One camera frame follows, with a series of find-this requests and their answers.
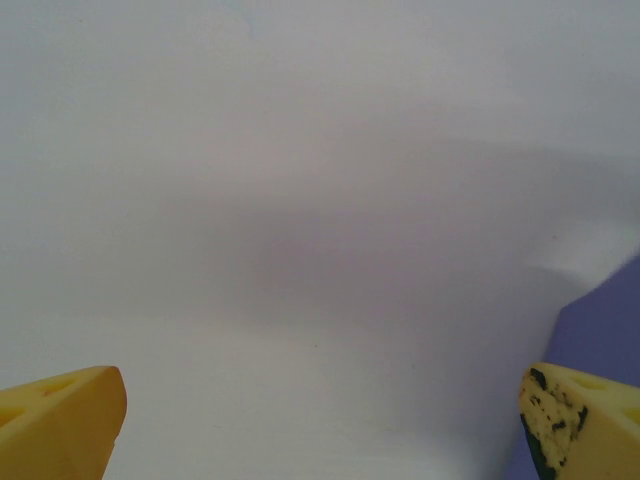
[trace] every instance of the purple surface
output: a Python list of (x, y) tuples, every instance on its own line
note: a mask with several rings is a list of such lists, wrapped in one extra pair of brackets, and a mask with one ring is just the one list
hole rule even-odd
[[(640, 257), (560, 311), (544, 361), (640, 386)], [(524, 432), (505, 480), (538, 480)]]

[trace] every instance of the black stain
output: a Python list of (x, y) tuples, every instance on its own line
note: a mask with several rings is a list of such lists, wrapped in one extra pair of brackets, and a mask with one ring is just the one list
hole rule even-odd
[(532, 368), (531, 370), (529, 370), (529, 373), (531, 374), (533, 379), (538, 383), (538, 385), (540, 385), (541, 389), (543, 390), (547, 389), (547, 378), (544, 376), (544, 373), (542, 373), (540, 370), (537, 370), (535, 368)]
[(559, 422), (556, 422), (553, 425), (551, 425), (551, 430), (555, 432), (558, 430), (562, 430), (566, 426), (567, 426), (567, 422), (565, 422), (564, 420), (560, 420)]
[(538, 472), (538, 477), (540, 477), (540, 480), (555, 480), (558, 472), (556, 472), (555, 468), (547, 465), (547, 457), (545, 457), (542, 452), (542, 444), (540, 443), (540, 440), (538, 440), (531, 433), (531, 430), (529, 430), (529, 425), (527, 425), (524, 415), (520, 415), (520, 420), (522, 420), (522, 425), (524, 426), (524, 433), (527, 437), (529, 452), (531, 453), (533, 464), (536, 467), (536, 472)]
[(584, 407), (578, 412), (578, 417), (580, 417), (580, 423), (578, 423), (578, 431), (582, 430), (582, 427), (584, 427), (584, 422), (587, 420), (588, 414), (589, 409), (587, 407)]
[(573, 407), (573, 403), (569, 401), (569, 397), (567, 397), (566, 392), (562, 392), (562, 403), (564, 403), (569, 408)]

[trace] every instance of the white backdrop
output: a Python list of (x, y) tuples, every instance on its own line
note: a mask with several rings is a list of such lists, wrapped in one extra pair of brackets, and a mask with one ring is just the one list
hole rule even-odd
[(0, 387), (120, 366), (108, 479), (496, 478), (636, 245), (640, 5), (481, 3), (3, 2)]

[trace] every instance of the white wall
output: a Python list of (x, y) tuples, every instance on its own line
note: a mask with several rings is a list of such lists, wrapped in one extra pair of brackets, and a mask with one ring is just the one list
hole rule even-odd
[(107, 478), (495, 478), (640, 212), (640, 6), (529, 3), (4, 2), (0, 385), (120, 366)]

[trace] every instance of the yellow object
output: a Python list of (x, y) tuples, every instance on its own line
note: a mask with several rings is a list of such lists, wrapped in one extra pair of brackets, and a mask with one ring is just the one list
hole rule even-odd
[(116, 367), (0, 391), (0, 479), (101, 479), (126, 410)]
[(639, 388), (538, 363), (519, 404), (541, 480), (640, 479)]

